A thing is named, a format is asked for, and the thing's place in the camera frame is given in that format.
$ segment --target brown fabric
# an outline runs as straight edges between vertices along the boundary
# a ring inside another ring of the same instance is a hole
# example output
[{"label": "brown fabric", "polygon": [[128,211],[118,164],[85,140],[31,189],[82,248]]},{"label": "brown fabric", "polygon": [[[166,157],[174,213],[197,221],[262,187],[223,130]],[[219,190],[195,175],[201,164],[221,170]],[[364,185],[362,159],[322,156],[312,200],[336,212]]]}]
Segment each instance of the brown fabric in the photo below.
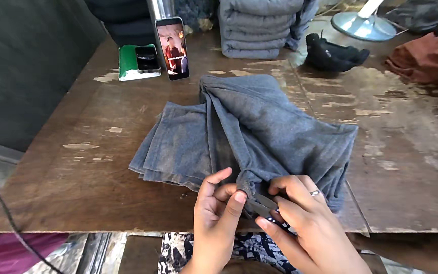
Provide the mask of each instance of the brown fabric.
[{"label": "brown fabric", "polygon": [[429,33],[395,48],[386,65],[396,74],[418,83],[438,82],[438,37]]}]

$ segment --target finger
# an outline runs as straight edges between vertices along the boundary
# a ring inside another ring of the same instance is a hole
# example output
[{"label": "finger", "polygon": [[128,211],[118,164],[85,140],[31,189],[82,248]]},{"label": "finger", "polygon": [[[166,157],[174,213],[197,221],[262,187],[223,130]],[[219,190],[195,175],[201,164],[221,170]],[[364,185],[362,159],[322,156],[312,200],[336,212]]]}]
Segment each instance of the finger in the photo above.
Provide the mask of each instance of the finger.
[{"label": "finger", "polygon": [[310,213],[297,204],[283,199],[280,196],[276,196],[273,200],[278,204],[278,209],[283,220],[289,223],[298,234],[301,234],[302,228]]},{"label": "finger", "polygon": [[316,204],[307,187],[295,175],[272,179],[268,192],[271,195],[276,195],[279,189],[285,189],[290,200],[305,210],[310,211]]},{"label": "finger", "polygon": [[287,259],[303,273],[318,273],[318,267],[312,258],[300,246],[298,241],[279,226],[263,217],[256,218],[256,224],[278,245]]},{"label": "finger", "polygon": [[230,167],[228,167],[226,169],[220,170],[214,174],[207,176],[204,179],[204,181],[202,181],[202,184],[200,185],[200,189],[198,190],[197,200],[212,196],[214,194],[214,191],[216,190],[215,185],[218,184],[220,181],[224,180],[225,178],[228,178],[232,172],[233,170]]},{"label": "finger", "polygon": [[[313,191],[319,190],[319,188],[315,185],[312,179],[307,175],[297,175],[297,178],[304,184],[305,188],[307,188],[308,193],[312,193]],[[325,201],[324,193],[320,191],[319,194],[313,196],[313,199],[319,203],[327,204]]]},{"label": "finger", "polygon": [[224,213],[216,226],[217,229],[234,235],[245,202],[246,193],[241,190],[236,191],[227,202]]},{"label": "finger", "polygon": [[217,188],[213,196],[219,201],[226,202],[236,190],[238,190],[237,184],[225,184]]},{"label": "finger", "polygon": [[275,210],[270,210],[270,215],[271,215],[271,217],[273,217],[273,219],[279,221],[280,223],[284,223],[285,222],[283,217],[278,212],[276,212]]},{"label": "finger", "polygon": [[217,208],[216,208],[216,215],[222,216],[224,214],[224,210],[226,209],[226,203],[218,201],[217,202]]}]

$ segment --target wooden table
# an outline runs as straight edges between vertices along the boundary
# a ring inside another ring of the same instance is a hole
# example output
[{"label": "wooden table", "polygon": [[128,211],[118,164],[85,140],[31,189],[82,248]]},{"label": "wooden table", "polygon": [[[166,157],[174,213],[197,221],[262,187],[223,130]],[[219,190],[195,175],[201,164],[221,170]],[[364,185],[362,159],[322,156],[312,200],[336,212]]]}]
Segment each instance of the wooden table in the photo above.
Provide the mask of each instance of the wooden table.
[{"label": "wooden table", "polygon": [[[372,45],[364,67],[339,75],[294,69],[301,56],[288,51],[228,59],[216,32],[187,41],[191,77],[174,82],[119,82],[116,45],[100,45],[0,191],[23,231],[191,231],[196,194],[127,166],[165,103],[198,103],[198,80],[211,73],[271,74],[308,114],[360,126],[339,213],[346,231],[438,232],[438,95],[373,68],[400,40]],[[0,207],[0,232],[10,230]]]}]

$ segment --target black and white patterned clothing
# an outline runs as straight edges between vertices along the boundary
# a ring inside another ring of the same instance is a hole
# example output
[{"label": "black and white patterned clothing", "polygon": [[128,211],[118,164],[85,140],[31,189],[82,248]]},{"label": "black and white patterned clothing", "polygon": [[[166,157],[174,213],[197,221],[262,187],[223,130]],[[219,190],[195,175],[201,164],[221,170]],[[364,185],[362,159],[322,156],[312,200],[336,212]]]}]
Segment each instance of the black and white patterned clothing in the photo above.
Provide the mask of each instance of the black and white patterned clothing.
[{"label": "black and white patterned clothing", "polygon": [[[192,258],[193,246],[192,233],[165,233],[161,242],[158,273],[178,274]],[[231,258],[267,263],[285,274],[301,274],[265,233],[236,234]]]}]

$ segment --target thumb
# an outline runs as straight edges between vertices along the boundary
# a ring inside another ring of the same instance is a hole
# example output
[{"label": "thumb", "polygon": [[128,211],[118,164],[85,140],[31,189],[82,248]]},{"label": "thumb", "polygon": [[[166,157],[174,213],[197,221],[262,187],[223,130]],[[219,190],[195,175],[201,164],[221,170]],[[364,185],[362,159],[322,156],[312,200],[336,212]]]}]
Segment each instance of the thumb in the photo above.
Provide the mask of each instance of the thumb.
[{"label": "thumb", "polygon": [[270,236],[295,268],[302,273],[321,273],[319,267],[293,236],[263,217],[256,218],[256,224]]},{"label": "thumb", "polygon": [[241,190],[236,191],[231,198],[229,198],[224,213],[217,223],[217,227],[222,231],[228,231],[234,234],[236,227],[238,227],[238,221],[245,202],[246,193]]}]

